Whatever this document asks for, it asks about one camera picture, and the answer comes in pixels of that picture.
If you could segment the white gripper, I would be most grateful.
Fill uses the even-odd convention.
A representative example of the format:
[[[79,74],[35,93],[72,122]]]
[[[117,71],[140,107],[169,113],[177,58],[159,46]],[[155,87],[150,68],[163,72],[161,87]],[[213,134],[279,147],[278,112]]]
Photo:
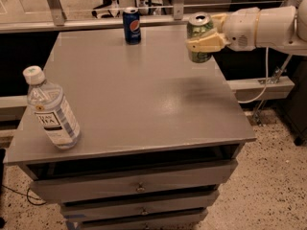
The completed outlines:
[[[255,30],[260,10],[257,7],[240,9],[227,15],[213,14],[211,19],[218,32],[185,41],[186,47],[195,53],[220,52],[225,46],[233,51],[252,51],[255,49]]]

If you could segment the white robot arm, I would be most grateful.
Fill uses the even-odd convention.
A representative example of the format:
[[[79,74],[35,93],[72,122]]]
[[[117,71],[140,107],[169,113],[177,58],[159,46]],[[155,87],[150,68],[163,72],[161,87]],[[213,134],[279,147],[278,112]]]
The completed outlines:
[[[215,53],[224,47],[236,52],[271,48],[288,55],[307,55],[307,0],[302,0],[298,8],[254,7],[211,18],[213,28],[187,39],[188,50]]]

